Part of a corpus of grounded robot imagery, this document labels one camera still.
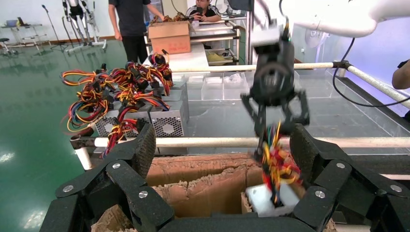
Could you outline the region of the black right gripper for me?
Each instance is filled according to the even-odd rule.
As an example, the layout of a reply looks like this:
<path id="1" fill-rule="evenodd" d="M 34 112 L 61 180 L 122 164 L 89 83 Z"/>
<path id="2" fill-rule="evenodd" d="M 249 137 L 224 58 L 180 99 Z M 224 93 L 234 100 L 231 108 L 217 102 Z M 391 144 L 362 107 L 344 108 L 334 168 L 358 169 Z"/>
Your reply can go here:
<path id="1" fill-rule="evenodd" d="M 266 131 L 266 106 L 281 105 L 285 116 L 281 124 L 281 134 L 291 135 L 296 124 L 310 124 L 310 112 L 305 90 L 294 91 L 294 45 L 288 40 L 280 40 L 274 44 L 255 47 L 258 55 L 257 66 L 250 89 L 250 95 L 241 94 L 241 101 L 254 122 L 254 131 L 258 145 L 254 158 L 261 162 L 264 155 Z M 256 101 L 256 111 L 250 104 L 251 97 Z M 297 98 L 301 112 L 294 115 L 289 107 Z"/>

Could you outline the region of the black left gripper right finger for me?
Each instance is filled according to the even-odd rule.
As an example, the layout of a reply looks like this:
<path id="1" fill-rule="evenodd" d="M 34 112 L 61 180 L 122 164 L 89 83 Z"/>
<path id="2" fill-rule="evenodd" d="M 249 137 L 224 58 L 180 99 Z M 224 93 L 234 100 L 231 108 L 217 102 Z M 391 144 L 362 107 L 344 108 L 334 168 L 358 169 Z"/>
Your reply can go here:
<path id="1" fill-rule="evenodd" d="M 306 192 L 293 210 L 296 219 L 321 232 L 343 206 L 370 221 L 373 232 L 410 229 L 410 191 L 362 167 L 337 144 L 313 138 L 301 124 L 290 135 L 293 159 Z"/>

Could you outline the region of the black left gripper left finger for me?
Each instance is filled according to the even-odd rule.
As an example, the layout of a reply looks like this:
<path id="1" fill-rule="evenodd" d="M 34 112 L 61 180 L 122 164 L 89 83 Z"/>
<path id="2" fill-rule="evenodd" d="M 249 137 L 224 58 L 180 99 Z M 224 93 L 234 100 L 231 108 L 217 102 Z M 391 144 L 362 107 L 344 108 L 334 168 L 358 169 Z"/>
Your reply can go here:
<path id="1" fill-rule="evenodd" d="M 43 232 L 88 232 L 103 213 L 119 206 L 140 232 L 158 232 L 174 210 L 147 184 L 156 150 L 152 125 L 116 145 L 97 167 L 62 184 L 44 217 Z"/>

